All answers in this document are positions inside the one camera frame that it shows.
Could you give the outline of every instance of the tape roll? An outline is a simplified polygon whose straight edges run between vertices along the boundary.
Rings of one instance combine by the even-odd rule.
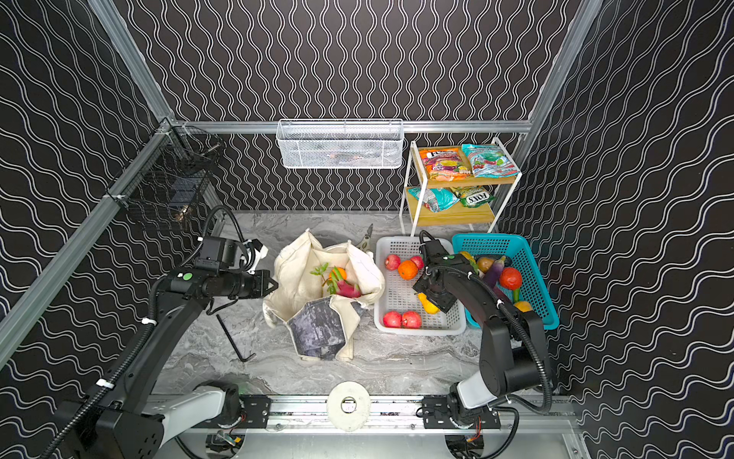
[[[353,432],[369,419],[371,404],[367,389],[354,381],[346,381],[338,384],[329,393],[326,411],[334,427]]]

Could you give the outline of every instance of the eggplant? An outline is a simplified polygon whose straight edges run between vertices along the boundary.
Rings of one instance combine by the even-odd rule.
[[[492,266],[490,266],[488,271],[484,274],[484,282],[486,282],[490,287],[497,285],[497,281],[500,280],[502,270],[504,270],[505,259],[506,257],[502,255],[499,260],[495,260],[495,262],[492,263]]]

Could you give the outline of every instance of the wavy line pattern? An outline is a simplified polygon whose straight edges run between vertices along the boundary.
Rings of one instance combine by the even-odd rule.
[[[5,317],[157,123],[86,1],[4,1],[0,18]]]
[[[403,151],[415,140],[420,146],[487,143],[498,135],[508,149],[517,143],[516,134],[420,134],[407,135]],[[223,136],[228,144],[212,184],[222,202],[241,210],[352,210],[390,211],[400,207],[405,169],[320,170],[286,169],[270,152],[275,136]],[[418,177],[413,169],[411,183]]]
[[[180,119],[513,120],[579,1],[116,3]]]
[[[732,452],[733,22],[726,0],[606,1],[500,221],[545,274],[598,459]]]
[[[157,122],[86,0],[3,1],[0,18],[4,317]],[[199,230],[149,234],[116,216],[0,371],[0,458],[40,454],[58,403],[84,396],[119,355],[152,280]]]

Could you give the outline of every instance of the wire mesh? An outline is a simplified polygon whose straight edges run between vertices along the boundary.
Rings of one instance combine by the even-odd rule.
[[[403,159],[402,120],[280,120],[283,166],[395,169]]]
[[[188,231],[225,143],[198,128],[177,126],[120,196],[128,219],[146,229]]]

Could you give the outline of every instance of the snack bag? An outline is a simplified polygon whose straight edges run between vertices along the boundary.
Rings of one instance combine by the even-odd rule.
[[[418,196],[421,195],[421,188],[409,188],[408,192],[413,195],[415,199],[418,199]],[[423,196],[423,205],[431,212],[441,212],[458,202],[459,198],[454,196],[454,193],[444,188],[426,189],[426,194]]]
[[[497,145],[464,144],[462,151],[469,159],[475,177],[503,178],[516,176],[519,170]]]
[[[458,147],[425,148],[420,152],[431,180],[452,181],[471,177],[471,171],[459,156]]]
[[[479,207],[495,198],[484,187],[452,187],[451,191],[464,207]]]

